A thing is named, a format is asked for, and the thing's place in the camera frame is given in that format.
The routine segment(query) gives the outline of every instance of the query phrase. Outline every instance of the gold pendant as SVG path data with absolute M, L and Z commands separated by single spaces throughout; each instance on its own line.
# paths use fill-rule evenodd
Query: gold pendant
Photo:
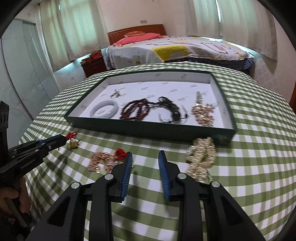
M 78 139 L 76 139 L 76 140 L 74 140 L 74 139 L 71 139 L 70 140 L 70 147 L 71 148 L 76 148 L 77 146 L 78 146 L 78 142 L 79 142 L 79 140 Z

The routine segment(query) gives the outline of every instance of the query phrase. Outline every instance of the pink pillow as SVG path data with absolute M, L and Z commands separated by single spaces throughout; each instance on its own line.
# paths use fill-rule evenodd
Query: pink pillow
M 142 32 L 142 31 L 133 31 L 133 32 L 127 33 L 126 35 L 124 35 L 124 37 L 127 38 L 127 37 L 132 37 L 132 36 L 141 36 L 144 34 L 145 34 L 145 32 Z
M 114 46 L 122 46 L 126 44 L 131 44 L 131 43 L 137 43 L 145 40 L 151 40 L 151 39 L 163 39 L 164 37 L 161 36 L 160 34 L 155 34 L 155 33 L 147 33 L 141 36 L 133 36 L 133 37 L 127 37 L 123 38 L 116 43 L 114 43 Z

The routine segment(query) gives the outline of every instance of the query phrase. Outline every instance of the bedspread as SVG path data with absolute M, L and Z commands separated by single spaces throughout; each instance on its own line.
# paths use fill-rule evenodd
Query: bedspread
M 237 71 L 241 71 L 247 75 L 250 75 L 250 68 L 254 64 L 254 60 L 252 58 L 246 58 L 244 60 L 212 60 L 208 58 L 182 58 L 176 60 L 169 60 L 166 63 L 175 63 L 175 62 L 192 62 L 192 63 L 202 63 L 202 64 L 211 64 L 220 67 L 225 67 L 229 69 L 234 69 Z
M 231 62 L 253 59 L 253 57 L 252 54 L 229 43 L 198 37 L 166 37 L 131 43 L 122 47 L 110 46 L 107 50 L 107 59 L 115 69 L 184 58 L 228 61 L 229 66 L 233 66 Z

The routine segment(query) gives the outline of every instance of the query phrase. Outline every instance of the green checkered tablecloth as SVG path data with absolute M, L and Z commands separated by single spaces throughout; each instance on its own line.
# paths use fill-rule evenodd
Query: green checkered tablecloth
M 189 69 L 210 71 L 219 82 L 233 111 L 238 131 L 230 146 L 216 147 L 210 173 L 235 198 L 267 240 L 273 239 L 288 220 L 296 202 L 296 116 L 284 98 L 238 71 L 198 63 L 147 64 L 114 70 L 92 77 L 59 93 L 33 121 L 21 143 L 78 131 L 80 146 L 66 144 L 53 150 L 44 163 L 26 177 L 31 212 L 41 218 L 74 181 L 94 182 L 101 175 L 87 170 L 97 151 L 117 148 L 133 154 L 128 193 L 122 204 L 112 204 L 115 240 L 176 240 L 178 203 L 167 203 L 158 170 L 158 151 L 185 171 L 188 145 L 131 138 L 75 129 L 64 119 L 69 108 L 105 76 L 139 70 Z M 85 223 L 88 238 L 89 212 Z

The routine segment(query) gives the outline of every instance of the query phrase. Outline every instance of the red tassel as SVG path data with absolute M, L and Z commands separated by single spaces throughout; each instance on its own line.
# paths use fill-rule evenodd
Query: red tassel
M 77 136 L 77 134 L 78 134 L 77 131 L 69 132 L 69 133 L 66 135 L 66 139 L 67 139 L 67 140 L 70 140 L 71 138 L 74 138 L 75 136 Z
M 114 154 L 114 160 L 120 161 L 126 158 L 127 153 L 123 149 L 117 149 Z

